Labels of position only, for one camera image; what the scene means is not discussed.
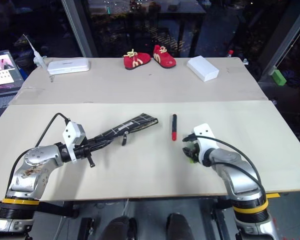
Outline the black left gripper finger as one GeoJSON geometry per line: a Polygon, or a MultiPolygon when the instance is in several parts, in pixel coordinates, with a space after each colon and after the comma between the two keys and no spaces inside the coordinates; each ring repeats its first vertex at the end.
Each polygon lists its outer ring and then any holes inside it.
{"type": "Polygon", "coordinates": [[[94,138],[89,139],[88,144],[95,147],[105,147],[110,144],[110,140],[100,134],[94,138]]]}
{"type": "Polygon", "coordinates": [[[106,146],[110,145],[111,143],[112,143],[112,141],[100,141],[100,142],[93,143],[90,146],[90,151],[91,152],[98,151],[98,150],[103,149],[106,146]]]}

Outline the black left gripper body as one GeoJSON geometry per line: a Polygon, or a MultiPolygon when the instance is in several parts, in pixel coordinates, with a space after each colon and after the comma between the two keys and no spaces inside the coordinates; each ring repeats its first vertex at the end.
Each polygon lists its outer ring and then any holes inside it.
{"type": "Polygon", "coordinates": [[[96,166],[92,159],[91,148],[87,139],[84,139],[80,145],[75,146],[74,154],[77,159],[87,159],[91,168],[96,166]]]}

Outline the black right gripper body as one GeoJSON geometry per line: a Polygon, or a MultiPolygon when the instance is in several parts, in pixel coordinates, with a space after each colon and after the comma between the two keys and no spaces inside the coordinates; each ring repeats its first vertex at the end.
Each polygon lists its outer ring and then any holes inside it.
{"type": "Polygon", "coordinates": [[[191,142],[190,158],[194,163],[203,162],[203,151],[202,151],[201,144],[198,140],[194,140],[191,142]]]}

